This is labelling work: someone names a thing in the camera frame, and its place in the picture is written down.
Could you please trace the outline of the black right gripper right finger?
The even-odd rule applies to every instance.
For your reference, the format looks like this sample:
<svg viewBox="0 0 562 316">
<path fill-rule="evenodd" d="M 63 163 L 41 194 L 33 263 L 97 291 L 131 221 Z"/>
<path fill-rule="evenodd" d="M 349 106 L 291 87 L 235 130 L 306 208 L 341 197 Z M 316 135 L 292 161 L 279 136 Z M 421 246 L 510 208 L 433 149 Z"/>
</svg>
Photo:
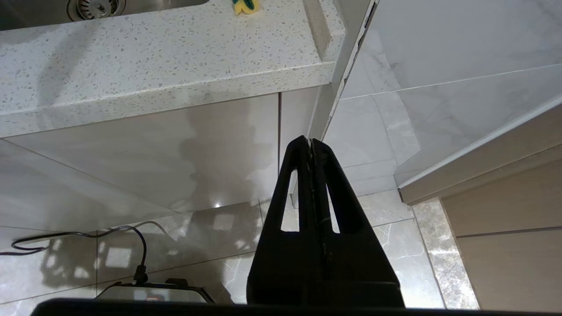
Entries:
<svg viewBox="0 0 562 316">
<path fill-rule="evenodd" d="M 340 304 L 404 307 L 400 282 L 333 150 L 313 140 L 322 277 Z"/>
</svg>

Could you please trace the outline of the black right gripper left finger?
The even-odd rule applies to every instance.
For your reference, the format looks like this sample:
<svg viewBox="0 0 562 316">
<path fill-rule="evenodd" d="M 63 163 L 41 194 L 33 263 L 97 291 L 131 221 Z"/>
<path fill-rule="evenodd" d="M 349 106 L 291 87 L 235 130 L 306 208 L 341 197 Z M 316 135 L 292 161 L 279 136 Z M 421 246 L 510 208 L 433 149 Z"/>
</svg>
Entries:
<svg viewBox="0 0 562 316">
<path fill-rule="evenodd" d="M 263 230 L 247 280 L 247 302 L 251 305 L 299 305 L 307 286 L 319 278 L 316 271 L 320 251 L 314 220 L 310 147 L 305 136 L 289 142 Z M 299 230 L 283 231 L 291 174 L 298 180 Z"/>
</svg>

